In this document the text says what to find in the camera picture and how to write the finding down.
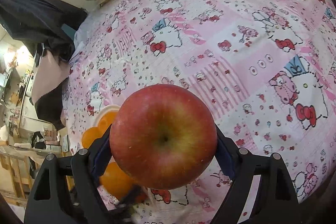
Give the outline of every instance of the orange fruit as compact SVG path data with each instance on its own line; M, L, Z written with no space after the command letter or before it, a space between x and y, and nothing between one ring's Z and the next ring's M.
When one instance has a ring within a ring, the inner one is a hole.
M84 148L89 148L95 139L103 136L103 133L98 129L98 127L91 127L84 131L82 135L82 145Z
M116 162L108 164L104 175L100 177L100 183L107 192L121 200L136 184L135 181L120 169Z
M107 112L103 117L101 117L101 119L99 120L99 123L98 123L98 128L99 128L101 133L103 133L103 134L105 133L105 131L113 123L117 114L118 114L118 112L110 111L110 112Z

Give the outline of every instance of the white plate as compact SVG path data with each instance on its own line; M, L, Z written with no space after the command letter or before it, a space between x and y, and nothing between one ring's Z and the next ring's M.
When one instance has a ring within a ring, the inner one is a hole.
M100 119L108 112L113 111L113 112L118 112L118 110L120 109L120 106L117 105L108 105L106 107L104 107L102 110L100 110L100 112L98 113L98 115L96 116L94 123L93 123L93 127L97 127L98 123L100 121Z

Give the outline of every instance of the pink tablecloth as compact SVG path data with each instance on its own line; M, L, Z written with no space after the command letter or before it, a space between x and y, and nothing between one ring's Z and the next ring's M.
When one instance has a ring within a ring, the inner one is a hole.
M335 13L330 0L117 1L71 60L63 95L71 151L104 106L121 105L148 85L180 85L204 101L239 147L279 152L301 202L336 157ZM214 159L170 198L152 191L134 219L209 222L229 186ZM240 221L250 215L256 187Z

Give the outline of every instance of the tablecloth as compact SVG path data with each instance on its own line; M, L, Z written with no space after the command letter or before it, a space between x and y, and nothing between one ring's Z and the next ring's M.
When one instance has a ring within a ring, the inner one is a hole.
M335 166L336 18L330 0L118 0L70 61L63 107L71 151L107 105L173 84L197 95L238 147L278 152L299 202ZM230 180L214 159L179 189L150 191L136 223L209 223ZM254 181L240 221L247 219ZM115 199L99 189L111 208Z

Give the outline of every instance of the hello kitty print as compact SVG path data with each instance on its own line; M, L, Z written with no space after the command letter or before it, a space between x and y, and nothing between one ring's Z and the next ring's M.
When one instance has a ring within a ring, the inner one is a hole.
M99 11L70 61L63 106L71 151L108 105L179 85L226 137L282 155L299 202L336 162L336 9L331 0L116 0ZM210 223L232 181L214 159L190 184L148 189L135 223ZM249 218L258 180L240 222ZM108 208L113 197L100 187Z

